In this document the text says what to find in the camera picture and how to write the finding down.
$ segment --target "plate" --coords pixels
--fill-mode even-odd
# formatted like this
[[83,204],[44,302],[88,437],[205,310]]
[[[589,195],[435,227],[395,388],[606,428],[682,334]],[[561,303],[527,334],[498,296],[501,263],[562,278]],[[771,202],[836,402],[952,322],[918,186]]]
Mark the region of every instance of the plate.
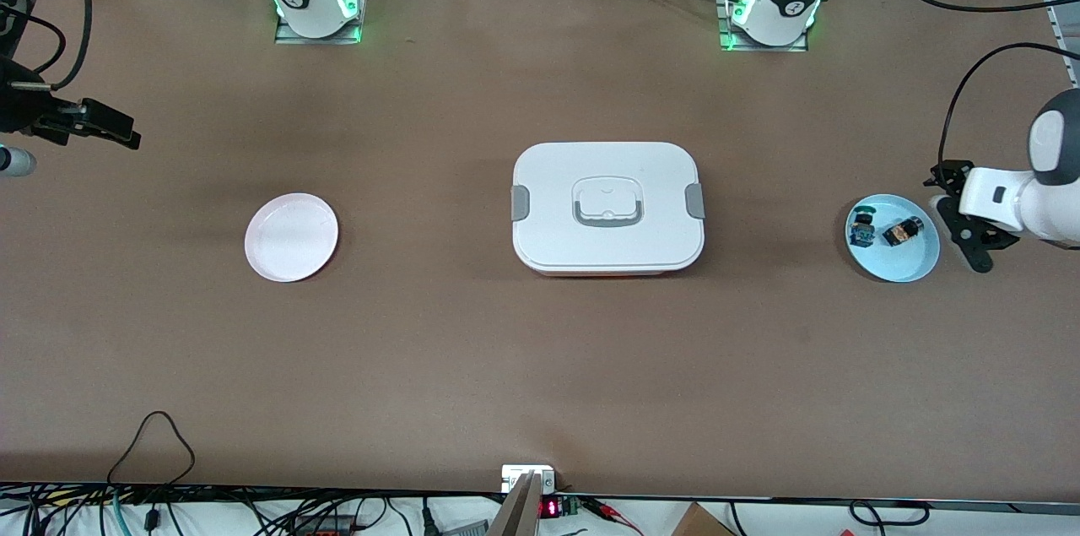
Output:
[[[851,225],[855,222],[855,210],[859,207],[875,209],[874,244],[868,247],[850,242]],[[909,241],[895,247],[889,246],[883,232],[913,216],[922,220],[923,228]],[[843,226],[843,243],[859,266],[878,279],[894,283],[910,283],[929,274],[942,251],[934,220],[919,205],[895,195],[873,195],[859,201]]]
[[283,195],[255,213],[244,236],[247,263],[264,279],[292,283],[311,277],[334,255],[338,222],[326,201]]

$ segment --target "white floor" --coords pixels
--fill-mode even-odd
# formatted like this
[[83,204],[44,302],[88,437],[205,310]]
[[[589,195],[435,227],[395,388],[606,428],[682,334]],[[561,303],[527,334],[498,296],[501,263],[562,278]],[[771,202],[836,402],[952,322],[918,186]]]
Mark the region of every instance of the white floor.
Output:
[[[637,524],[645,536],[669,536],[678,524],[689,502],[665,500],[606,500],[630,521]],[[414,536],[422,536],[423,524],[420,515],[420,498],[396,498],[394,506],[409,520]],[[477,521],[495,519],[499,506],[486,498],[454,497],[431,498],[429,501],[437,527],[447,532]],[[731,521],[730,508],[725,502],[704,502],[703,506],[732,533],[737,533]],[[183,536],[252,536],[259,531],[259,524],[252,512],[240,504],[191,502],[174,505]],[[275,517],[295,508],[288,502],[259,505],[267,517]],[[132,536],[143,536],[143,521],[149,507],[123,506],[124,521]],[[356,502],[342,506],[341,514],[352,514]],[[363,506],[360,524],[376,519],[382,509],[379,499],[370,499]],[[154,536],[180,536],[168,513],[159,506],[161,525],[153,531]],[[910,520],[921,511],[902,509],[880,509],[886,520]],[[98,509],[83,509],[72,519],[68,536],[102,536]],[[746,536],[839,536],[850,530],[855,536],[880,536],[877,528],[860,525],[848,514],[847,507],[775,505],[742,502],[739,517]],[[17,535],[23,532],[24,514],[16,513],[0,519],[0,534]],[[56,519],[63,519],[58,513]],[[54,523],[53,534],[58,528]],[[565,536],[585,528],[583,536],[635,536],[621,525],[598,520],[590,513],[540,521],[539,536]],[[408,536],[401,518],[387,512],[379,523],[365,530],[366,536]],[[1080,517],[1047,515],[1029,513],[974,512],[934,510],[930,519],[916,527],[888,527],[888,536],[1077,536],[1080,534]],[[105,509],[105,535],[124,536],[119,528],[111,507]]]

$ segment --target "light blue plate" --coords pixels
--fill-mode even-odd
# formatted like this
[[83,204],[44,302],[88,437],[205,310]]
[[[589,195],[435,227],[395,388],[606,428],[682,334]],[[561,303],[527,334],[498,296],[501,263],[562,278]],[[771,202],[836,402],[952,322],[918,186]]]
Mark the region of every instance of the light blue plate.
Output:
[[[874,207],[874,244],[856,247],[850,243],[851,224],[855,222],[855,209]],[[848,251],[870,274],[894,283],[910,283],[930,273],[937,265],[942,242],[937,227],[924,210],[907,199],[895,195],[873,195],[859,201],[848,214],[843,227],[843,243]],[[881,236],[887,229],[912,216],[922,220],[922,229],[906,243],[890,247]]]

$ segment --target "metal mounting plate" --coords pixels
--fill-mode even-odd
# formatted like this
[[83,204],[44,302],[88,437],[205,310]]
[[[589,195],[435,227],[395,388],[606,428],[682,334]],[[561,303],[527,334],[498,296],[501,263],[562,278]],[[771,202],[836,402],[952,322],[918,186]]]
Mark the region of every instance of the metal mounting plate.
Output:
[[278,16],[278,27],[274,29],[275,44],[355,44],[364,32],[364,12],[367,0],[356,0],[356,16],[341,25],[341,28],[328,37],[301,37],[288,27],[282,17]]
[[517,483],[517,478],[529,471],[539,472],[542,478],[543,494],[555,493],[555,469],[548,465],[502,465],[502,488],[503,494],[509,494]]
[[742,28],[732,24],[731,10],[734,3],[727,0],[716,0],[716,16],[720,28],[720,48],[724,51],[771,51],[771,52],[807,52],[807,32],[802,31],[798,40],[784,46],[761,44],[746,36]]

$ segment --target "table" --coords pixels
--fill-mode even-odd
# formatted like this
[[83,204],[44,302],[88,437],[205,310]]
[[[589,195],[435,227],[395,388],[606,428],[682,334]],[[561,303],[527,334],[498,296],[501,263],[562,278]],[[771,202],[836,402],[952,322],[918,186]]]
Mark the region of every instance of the table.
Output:
[[[351,48],[275,46],[266,0],[94,5],[63,94],[131,113],[143,147],[11,139],[40,165],[0,192],[0,479],[104,479],[163,408],[192,482],[494,490],[543,461],[578,492],[1080,501],[1076,256],[1026,241],[978,277],[944,253],[894,285],[838,233],[864,195],[930,198],[956,83],[1052,44],[1044,12],[829,0],[808,54],[740,54],[707,0],[372,0]],[[36,12],[78,36],[80,0]],[[948,156],[1026,166],[1066,86],[1057,56],[998,56]],[[535,274],[514,160],[616,139],[694,156],[704,253]],[[342,234],[283,285],[242,240],[291,191]],[[183,466],[158,423],[118,479]]]

